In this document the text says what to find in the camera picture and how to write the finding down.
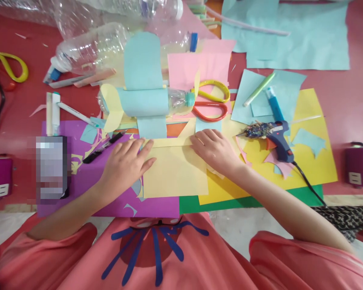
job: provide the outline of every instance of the pink paper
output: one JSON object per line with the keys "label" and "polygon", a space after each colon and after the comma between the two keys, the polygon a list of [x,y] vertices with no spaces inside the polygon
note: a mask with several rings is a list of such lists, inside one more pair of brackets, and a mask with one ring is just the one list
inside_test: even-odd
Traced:
{"label": "pink paper", "polygon": [[[228,85],[228,73],[231,53],[201,53],[201,54],[169,54],[169,86],[173,89],[188,91],[194,87],[196,72],[200,71],[200,81],[217,80]],[[201,87],[200,90],[211,93],[212,86]],[[197,101],[209,100],[198,96]],[[231,103],[226,103],[228,113],[232,112]],[[221,113],[217,108],[200,107],[199,111],[205,116],[213,116]],[[184,116],[174,116],[174,119],[193,118],[190,113]]]}
{"label": "pink paper", "polygon": [[202,52],[208,53],[231,53],[237,43],[231,39],[206,39]]}
{"label": "pink paper", "polygon": [[36,108],[36,110],[29,117],[32,117],[33,115],[38,113],[40,110],[43,110],[45,108],[46,108],[46,105],[40,105],[39,107]]}
{"label": "pink paper", "polygon": [[286,179],[290,172],[294,169],[294,165],[292,163],[286,163],[286,162],[280,162],[277,160],[277,153],[273,149],[270,154],[266,157],[265,162],[270,162],[275,165],[281,170],[282,176],[284,179]]}

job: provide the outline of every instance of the yellow scissors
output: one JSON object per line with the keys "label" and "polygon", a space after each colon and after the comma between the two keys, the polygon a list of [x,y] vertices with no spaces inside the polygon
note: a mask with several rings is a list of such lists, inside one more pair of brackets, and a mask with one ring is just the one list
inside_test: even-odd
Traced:
{"label": "yellow scissors", "polygon": [[[22,73],[21,73],[21,75],[19,77],[15,76],[15,74],[13,73],[11,67],[9,66],[9,63],[8,63],[6,58],[13,58],[13,59],[15,59],[15,60],[17,60],[19,62],[20,66],[21,66],[21,69],[22,69]],[[21,58],[15,56],[13,54],[0,52],[0,62],[3,64],[4,69],[5,69],[5,72],[4,72],[0,68],[0,73],[1,74],[7,74],[12,80],[14,80],[17,83],[22,83],[22,82],[27,80],[27,78],[28,78],[28,67]],[[6,87],[6,90],[7,91],[13,90],[15,88],[15,86],[16,86],[15,83],[13,81],[11,81],[9,86]]]}
{"label": "yellow scissors", "polygon": [[[228,112],[228,108],[225,105],[225,103],[227,103],[230,100],[230,90],[229,88],[221,83],[220,81],[215,81],[215,80],[208,80],[208,81],[203,81],[199,84],[199,87],[203,87],[205,85],[214,85],[216,87],[218,87],[224,94],[225,94],[225,98],[221,99],[218,97],[215,97],[213,95],[210,95],[204,91],[198,91],[198,95],[203,96],[213,102],[208,102],[208,101],[198,101],[195,102],[194,108],[192,109],[192,111],[202,120],[206,121],[206,122],[218,122],[220,120],[222,120],[224,117],[226,117],[227,112]],[[222,114],[218,117],[218,118],[208,118],[206,116],[204,116],[202,113],[200,113],[198,111],[198,109],[196,107],[218,107],[222,110]]]}

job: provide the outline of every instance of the blue bottle cap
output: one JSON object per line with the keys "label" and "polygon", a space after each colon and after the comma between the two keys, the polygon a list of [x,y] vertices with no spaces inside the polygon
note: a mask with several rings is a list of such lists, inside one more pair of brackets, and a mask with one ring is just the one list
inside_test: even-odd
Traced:
{"label": "blue bottle cap", "polygon": [[186,106],[192,107],[195,104],[195,94],[194,93],[186,93]]}
{"label": "blue bottle cap", "polygon": [[198,46],[198,34],[194,32],[194,33],[191,33],[190,51],[195,52],[197,46]]}

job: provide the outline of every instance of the floor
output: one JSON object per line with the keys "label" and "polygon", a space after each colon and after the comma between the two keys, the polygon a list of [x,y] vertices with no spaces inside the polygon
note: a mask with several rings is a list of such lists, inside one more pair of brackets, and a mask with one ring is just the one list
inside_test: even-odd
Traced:
{"label": "floor", "polygon": [[[32,213],[0,213],[0,244],[20,228]],[[221,236],[245,258],[249,259],[250,239],[260,230],[291,238],[264,208],[227,209],[210,213],[215,228]],[[98,229],[97,238],[111,223],[111,217],[91,217],[89,222]],[[363,261],[363,242],[355,240],[353,246]]]}

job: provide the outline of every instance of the patterned fabric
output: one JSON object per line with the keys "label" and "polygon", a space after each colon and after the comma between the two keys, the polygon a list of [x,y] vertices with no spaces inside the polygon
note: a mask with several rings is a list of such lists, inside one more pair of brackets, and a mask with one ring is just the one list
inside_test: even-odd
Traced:
{"label": "patterned fabric", "polygon": [[349,242],[363,230],[363,206],[313,207],[335,226]]}

